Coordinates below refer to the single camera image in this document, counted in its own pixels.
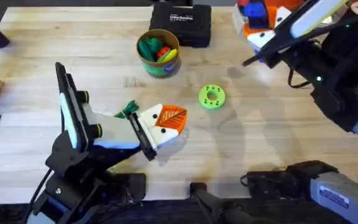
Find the black cable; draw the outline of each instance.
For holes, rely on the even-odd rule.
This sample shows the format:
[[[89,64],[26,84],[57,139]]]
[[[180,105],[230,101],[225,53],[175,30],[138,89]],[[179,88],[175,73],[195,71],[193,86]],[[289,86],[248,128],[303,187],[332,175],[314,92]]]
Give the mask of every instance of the black cable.
[[[42,178],[40,184],[38,185],[37,189],[35,190],[31,200],[30,200],[30,205],[29,205],[29,208],[27,209],[25,215],[24,215],[24,220],[23,220],[23,224],[26,224],[27,223],[27,220],[29,219],[29,216],[31,214],[31,210],[32,210],[32,207],[34,205],[34,202],[35,202],[35,199],[37,198],[42,186],[44,185],[45,181],[48,179],[50,173],[51,173],[51,169],[49,169],[47,171],[47,173],[44,175],[44,177]]]
[[[242,180],[244,180],[244,178],[247,178],[247,175],[243,175],[242,177],[240,177],[240,184],[243,185],[244,187],[248,187],[248,181],[247,183],[244,183]]]
[[[257,61],[259,59],[262,59],[264,57],[267,57],[269,55],[272,55],[272,54],[278,52],[279,50],[283,50],[283,49],[285,49],[287,47],[292,47],[292,46],[294,46],[296,44],[299,44],[300,42],[303,42],[303,41],[312,39],[314,37],[317,37],[319,35],[331,32],[334,29],[338,29],[338,28],[344,27],[346,25],[353,25],[353,24],[356,24],[356,23],[358,23],[358,17],[348,19],[347,21],[338,22],[338,23],[330,25],[330,26],[315,29],[315,30],[311,31],[310,33],[307,33],[307,34],[302,35],[302,36],[300,36],[298,38],[290,40],[287,43],[284,43],[284,44],[279,45],[277,47],[270,47],[267,50],[261,50],[259,52],[259,54],[255,55],[255,56],[253,56],[251,58],[248,58],[245,62],[242,63],[242,65],[243,66],[248,66],[248,65],[254,63],[255,61]]]
[[[60,110],[60,117],[61,117],[61,123],[60,123],[60,127],[61,127],[61,133],[63,133],[65,131],[65,117],[63,115],[63,111]],[[42,178],[40,184],[38,185],[37,189],[35,190],[31,200],[30,200],[30,204],[29,204],[29,207],[27,209],[27,211],[25,212],[24,214],[24,218],[23,218],[23,224],[26,224],[28,219],[29,219],[29,216],[31,214],[31,210],[32,210],[32,207],[34,205],[34,202],[35,202],[35,199],[37,199],[38,197],[38,194],[42,188],[42,186],[44,185],[45,181],[47,181],[50,173],[52,172],[51,168],[49,168],[49,170],[47,171],[47,173],[44,175],[44,177]]]
[[[301,84],[292,85],[292,76],[293,76],[294,69],[290,68],[290,73],[288,74],[288,85],[292,88],[302,88],[310,84],[310,82],[305,81]]]

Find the black box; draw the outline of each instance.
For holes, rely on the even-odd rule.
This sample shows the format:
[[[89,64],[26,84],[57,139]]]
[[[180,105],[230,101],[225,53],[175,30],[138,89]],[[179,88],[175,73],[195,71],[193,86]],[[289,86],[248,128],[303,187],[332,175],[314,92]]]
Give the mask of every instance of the black box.
[[[154,4],[151,29],[169,30],[178,37],[181,46],[207,47],[211,40],[211,6],[184,8],[166,2]]]

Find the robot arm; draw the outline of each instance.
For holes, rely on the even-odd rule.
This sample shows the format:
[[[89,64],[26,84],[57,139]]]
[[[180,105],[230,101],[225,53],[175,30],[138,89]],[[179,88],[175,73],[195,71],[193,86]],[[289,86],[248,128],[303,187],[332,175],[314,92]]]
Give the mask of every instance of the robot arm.
[[[55,223],[87,223],[106,203],[132,202],[145,197],[145,174],[112,174],[106,169],[142,151],[148,160],[177,137],[186,123],[186,110],[158,104],[126,119],[94,113],[87,91],[78,91],[70,74],[56,63],[62,120],[67,130],[52,146],[46,161],[54,171],[34,203]]]
[[[358,223],[358,184],[321,161],[288,166],[285,171],[248,172],[242,178],[253,198],[304,198]]]
[[[311,96],[320,110],[343,130],[358,134],[358,12],[349,9],[337,24],[313,30],[345,3],[309,0],[293,12],[280,8],[274,30],[248,36],[260,52],[244,66],[259,58],[270,68],[284,61],[291,69],[290,86],[312,84]],[[321,45],[310,40],[327,32]],[[307,82],[293,86],[294,71]]]

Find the wooden tabletop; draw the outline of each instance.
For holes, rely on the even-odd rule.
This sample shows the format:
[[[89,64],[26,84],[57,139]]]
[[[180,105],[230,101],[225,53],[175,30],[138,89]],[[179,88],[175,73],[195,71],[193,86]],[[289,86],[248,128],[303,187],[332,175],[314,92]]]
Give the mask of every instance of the wooden tabletop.
[[[239,183],[249,170],[270,170],[319,159],[358,182],[358,136],[345,133],[313,103],[310,88],[287,85],[288,68],[241,63],[253,55],[236,34],[231,7],[214,7],[211,45],[181,48],[181,69],[156,79],[135,51],[149,28],[151,7],[8,8],[0,29],[11,45],[0,50],[0,203],[25,203],[45,174],[60,132],[55,62],[88,90],[95,112],[114,114],[130,100],[188,109],[176,142],[149,162],[142,153],[118,172],[147,174],[146,199],[185,198],[190,182],[208,183],[220,197],[248,193]],[[297,75],[294,82],[301,82]],[[227,101],[219,110],[198,103],[198,91],[217,84]]]

